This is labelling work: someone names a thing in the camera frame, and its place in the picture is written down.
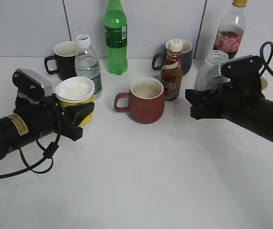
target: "cable connector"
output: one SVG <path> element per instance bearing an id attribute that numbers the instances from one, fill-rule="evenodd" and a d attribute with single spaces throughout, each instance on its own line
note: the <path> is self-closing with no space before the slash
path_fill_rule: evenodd
<path id="1" fill-rule="evenodd" d="M 59 145 L 55 142 L 51 142 L 49 146 L 46 148 L 46 150 L 43 153 L 43 156 L 45 158 L 51 159 L 51 157 L 54 155 L 54 153 L 59 148 Z"/>

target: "robotic arm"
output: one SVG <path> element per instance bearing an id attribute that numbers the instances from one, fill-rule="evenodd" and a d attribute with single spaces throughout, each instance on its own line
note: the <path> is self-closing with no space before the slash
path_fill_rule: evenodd
<path id="1" fill-rule="evenodd" d="M 262 73 L 264 65 L 272 75 L 272 70 L 263 58 L 248 56 L 220 65 L 222 76 L 230 79 L 222 89 L 214 94 L 208 91 L 186 90 L 185 97 L 192 104 L 191 117 L 220 118 L 235 123 L 253 133 L 273 142 L 273 102 L 265 99 L 261 93 Z"/>
<path id="2" fill-rule="evenodd" d="M 58 105 L 58 99 L 52 94 L 52 84 L 32 70 L 17 69 L 12 77 L 18 88 L 14 114 L 0 119 L 0 160 L 8 153 L 19 150 L 26 168 L 14 173 L 1 175 L 0 179 L 16 176 L 27 171 L 43 174 L 53 165 L 52 156 L 58 149 L 60 136 L 73 141 L 82 138 L 82 120 L 94 110 L 94 103 L 68 106 L 64 111 Z M 57 133 L 56 140 L 45 149 L 38 139 Z M 36 141 L 43 150 L 43 158 L 29 166 L 21 148 Z M 45 171 L 37 172 L 35 167 L 45 160 L 51 160 L 51 166 Z"/>

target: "mug handle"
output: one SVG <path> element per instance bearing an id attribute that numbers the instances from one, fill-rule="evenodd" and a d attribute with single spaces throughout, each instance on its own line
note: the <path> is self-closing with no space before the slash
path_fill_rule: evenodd
<path id="1" fill-rule="evenodd" d="M 156 61 L 157 61 L 158 58 L 164 57 L 164 56 L 165 56 L 164 53 L 157 53 L 157 54 L 154 56 L 154 58 L 153 58 L 153 60 L 152 60 L 152 64 L 151 64 L 151 67 L 152 67 L 153 70 L 155 70 L 155 71 L 162 70 L 162 67 L 163 67 L 163 64 L 164 64 L 164 63 L 162 63 L 161 66 L 157 66 L 157 67 L 155 67 L 155 63 L 156 63 Z"/>
<path id="2" fill-rule="evenodd" d="M 129 107 L 118 107 L 117 103 L 122 98 L 129 98 L 129 93 L 119 93 L 114 100 L 114 110 L 119 113 L 129 112 Z"/>
<path id="3" fill-rule="evenodd" d="M 54 75 L 54 74 L 57 74 L 59 72 L 58 69 L 54 70 L 54 71 L 50 71 L 49 70 L 49 67 L 47 66 L 47 62 L 48 61 L 51 61 L 51 60 L 55 60 L 56 59 L 56 56 L 48 56 L 48 57 L 45 57 L 44 58 L 44 66 L 45 66 L 45 70 L 47 71 L 48 74 L 50 75 Z"/>

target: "water bottle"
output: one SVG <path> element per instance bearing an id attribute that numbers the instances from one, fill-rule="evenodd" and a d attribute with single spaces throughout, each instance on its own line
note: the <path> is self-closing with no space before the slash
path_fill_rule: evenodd
<path id="1" fill-rule="evenodd" d="M 76 37 L 76 41 L 76 74 L 77 76 L 84 76 L 93 80 L 95 84 L 94 100 L 97 100 L 102 94 L 101 73 L 98 57 L 91 48 L 91 39 L 88 35 L 79 35 Z"/>
<path id="2" fill-rule="evenodd" d="M 205 65 L 199 70 L 194 90 L 211 90 L 211 94 L 222 88 L 227 78 L 219 74 L 219 64 L 228 60 L 228 54 L 219 50 L 210 51 L 205 58 Z"/>

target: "yellow warning label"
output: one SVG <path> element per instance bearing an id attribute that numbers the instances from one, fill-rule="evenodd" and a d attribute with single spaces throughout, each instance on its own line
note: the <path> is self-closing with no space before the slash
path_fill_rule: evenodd
<path id="1" fill-rule="evenodd" d="M 12 115 L 9 115 L 8 118 L 15 125 L 20 136 L 25 135 L 29 132 L 27 125 L 25 124 L 24 120 L 19 115 L 12 114 Z"/>

